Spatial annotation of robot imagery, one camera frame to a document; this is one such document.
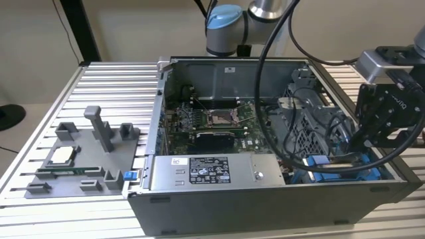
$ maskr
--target black cable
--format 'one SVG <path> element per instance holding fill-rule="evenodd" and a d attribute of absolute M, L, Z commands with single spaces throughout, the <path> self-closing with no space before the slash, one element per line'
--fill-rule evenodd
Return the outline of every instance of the black cable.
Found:
<path fill-rule="evenodd" d="M 358 58 L 354 58 L 354 59 L 352 59 L 352 60 L 346 60 L 346 61 L 338 62 L 338 63 L 336 63 L 336 62 L 328 62 L 328 61 L 324 61 L 324 60 L 318 59 L 317 57 L 312 56 L 312 55 L 302 49 L 302 47 L 300 46 L 297 40 L 294 39 L 293 32 L 292 32 L 292 16 L 293 16 L 293 10 L 294 10 L 294 8 L 292 9 L 290 15 L 289 15 L 288 31 L 289 31 L 290 40 L 292 40 L 294 46 L 297 47 L 297 49 L 302 52 L 302 54 L 304 54 L 308 58 L 310 58 L 312 60 L 317 61 L 318 63 L 325 64 L 325 65 L 329 65 L 329 66 L 342 66 L 342 65 L 353 64 L 353 63 L 358 60 Z"/>
<path fill-rule="evenodd" d="M 72 50 L 72 52 L 73 52 L 74 58 L 77 59 L 77 64 L 80 64 L 80 59 L 78 59 L 78 57 L 77 57 L 77 53 L 74 53 L 73 46 L 72 46 L 72 43 L 70 43 L 69 32 L 68 32 L 66 27 L 65 27 L 65 24 L 64 24 L 64 22 L 62 22 L 62 20 L 61 20 L 61 17 L 60 17 L 60 14 L 58 14 L 58 10 L 57 10 L 57 6 L 56 6 L 54 0 L 52 0 L 52 3 L 53 3 L 53 6 L 54 6 L 54 10 L 56 10 L 56 14 L 57 14 L 57 17 L 58 17 L 58 20 L 60 20 L 60 24 L 61 24 L 61 26 L 62 26 L 62 28 L 64 28 L 64 30 L 65 30 L 65 32 L 66 32 L 66 37 L 68 37 L 68 42 L 69 42 L 70 50 Z"/>
<path fill-rule="evenodd" d="M 353 173 L 353 172 L 360 172 L 362 170 L 368 170 L 372 168 L 376 168 L 378 166 L 381 166 L 382 164 L 388 163 L 389 161 L 393 160 L 394 157 L 397 157 L 404 151 L 405 149 L 412 145 L 412 143 L 416 141 L 418 134 L 422 132 L 423 129 L 423 124 L 425 124 L 425 94 L 422 93 L 422 91 L 420 89 L 416 89 L 414 91 L 412 91 L 413 95 L 417 97 L 418 102 L 420 102 L 420 111 L 421 111 L 421 118 L 418 120 L 417 125 L 413 128 L 413 131 L 408 137 L 408 139 L 402 142 L 402 144 L 386 155 L 384 156 L 381 159 L 378 159 L 377 161 L 361 165 L 361 166 L 356 166 L 352 168 L 317 168 L 317 167 L 310 167 L 304 165 L 302 163 L 297 162 L 296 160 L 292 160 L 290 158 L 286 157 L 285 154 L 281 153 L 281 151 L 277 148 L 277 145 L 269 135 L 269 132 L 266 130 L 266 126 L 265 126 L 265 121 L 264 121 L 264 114 L 261 111 L 261 100 L 260 100 L 260 82 L 261 82 L 261 73 L 262 73 L 262 67 L 264 67 L 264 62 L 265 62 L 265 58 L 266 58 L 266 54 L 270 50 L 274 38 L 278 34 L 278 31 L 290 15 L 290 12 L 293 11 L 293 8 L 297 6 L 297 4 L 300 3 L 300 0 L 293 0 L 282 14 L 282 17 L 280 18 L 277 25 L 272 31 L 272 34 L 266 40 L 260 58 L 258 58 L 258 63 L 257 63 L 257 69 L 256 69 L 256 74 L 254 74 L 254 114 L 258 120 L 258 125 L 260 125 L 260 130 L 261 133 L 264 135 L 265 141 L 273 151 L 273 153 L 276 154 L 276 156 L 285 162 L 288 163 L 290 166 L 306 170 L 306 171 L 312 171 L 312 172 L 318 172 L 318 173 L 337 173 L 337 174 L 342 174 L 342 173 Z"/>
<path fill-rule="evenodd" d="M 4 148 L 4 147 L 1 147 L 1 146 L 0 146 L 0 149 L 2 149 L 2 150 L 5 150 L 5 151 L 9 151 L 9 152 L 12 152 L 12 153 L 18 153 L 17 151 L 14 151 L 14 150 L 12 150 L 12 149 L 8 149 L 8 148 Z"/>
<path fill-rule="evenodd" d="M 201 0 L 193 0 L 193 1 L 194 1 L 194 3 L 197 4 L 197 6 L 200 8 L 200 11 L 202 13 L 204 18 L 206 18 L 206 11 L 205 11 L 205 8 L 204 8 Z"/>
<path fill-rule="evenodd" d="M 309 133 L 314 132 L 317 135 L 320 135 L 322 138 L 325 137 L 325 135 L 318 132 L 317 130 L 309 128 L 309 126 L 304 127 L 301 130 L 298 130 L 298 133 L 297 133 L 297 136 L 296 136 L 296 139 L 294 139 L 294 144 L 293 144 L 293 150 L 292 150 L 292 154 L 298 154 L 300 152 L 302 152 L 302 150 L 305 149 L 306 146 L 304 146 L 297 152 L 294 152 L 296 150 L 296 144 L 297 144 L 297 141 L 298 141 L 298 137 L 300 137 L 300 134 L 301 134 L 301 131 L 310 131 Z"/>
<path fill-rule="evenodd" d="M 210 20 L 212 11 L 217 3 L 218 3 L 218 0 L 210 0 L 210 3 L 208 5 L 206 18 L 205 18 L 205 36 L 206 36 L 206 28 L 208 28 L 208 23 Z"/>

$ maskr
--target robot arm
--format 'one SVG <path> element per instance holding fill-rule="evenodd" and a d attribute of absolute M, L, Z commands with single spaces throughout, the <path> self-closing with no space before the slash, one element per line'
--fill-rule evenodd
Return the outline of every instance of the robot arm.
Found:
<path fill-rule="evenodd" d="M 394 139 L 388 136 L 400 128 L 413 127 L 422 115 L 425 27 L 414 38 L 414 45 L 380 46 L 364 51 L 356 67 L 368 84 L 362 84 L 358 91 L 356 117 L 360 129 L 350 138 L 346 151 L 362 151 L 370 146 L 396 148 L 412 132 L 400 131 Z"/>
<path fill-rule="evenodd" d="M 206 22 L 209 55 L 230 56 L 237 45 L 264 44 L 281 15 L 281 0 L 254 0 L 245 11 L 237 5 L 214 7 Z"/>

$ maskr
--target power supply label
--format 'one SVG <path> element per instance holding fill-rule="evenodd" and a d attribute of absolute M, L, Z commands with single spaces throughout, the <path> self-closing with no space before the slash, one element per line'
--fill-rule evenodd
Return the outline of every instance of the power supply label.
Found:
<path fill-rule="evenodd" d="M 192 184 L 230 183 L 226 157 L 189 158 L 189 172 Z"/>

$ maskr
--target aluminum slotted table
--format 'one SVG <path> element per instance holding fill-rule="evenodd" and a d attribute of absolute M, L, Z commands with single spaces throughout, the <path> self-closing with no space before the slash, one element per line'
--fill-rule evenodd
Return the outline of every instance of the aluminum slotted table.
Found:
<path fill-rule="evenodd" d="M 324 66 L 356 102 L 365 81 L 352 66 Z M 133 168 L 142 168 L 146 134 L 157 85 L 156 63 L 92 63 L 80 67 L 52 105 L 38 127 L 0 179 L 0 237 L 10 238 L 125 238 L 145 237 L 122 196 L 25 199 L 60 122 L 89 128 L 82 116 L 88 105 L 102 108 L 101 116 L 112 127 L 132 122 L 141 129 Z M 425 181 L 425 149 L 408 149 L 402 158 Z M 376 208 L 350 226 L 252 232 L 188 237 L 190 239 L 388 239 L 425 238 L 425 186 L 400 203 Z"/>

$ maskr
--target beige wall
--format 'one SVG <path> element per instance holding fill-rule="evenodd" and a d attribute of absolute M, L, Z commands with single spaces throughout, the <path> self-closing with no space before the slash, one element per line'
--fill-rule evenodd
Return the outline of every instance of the beige wall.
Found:
<path fill-rule="evenodd" d="M 52 2 L 1 0 L 0 104 L 52 102 L 76 66 Z"/>
<path fill-rule="evenodd" d="M 249 0 L 222 3 L 246 9 Z M 204 19 L 192 0 L 84 0 L 84 4 L 104 60 L 204 55 Z M 409 44 L 425 24 L 423 9 L 425 0 L 302 0 L 294 33 L 317 56 L 346 59 L 365 48 Z M 52 102 L 76 60 L 50 0 L 1 0 L 0 32 L 0 104 Z M 282 42 L 277 52 L 300 55 Z"/>
<path fill-rule="evenodd" d="M 380 45 L 409 45 L 425 25 L 425 0 L 301 0 L 293 32 L 300 45 L 324 60 L 358 57 Z M 292 42 L 285 56 L 301 56 Z"/>

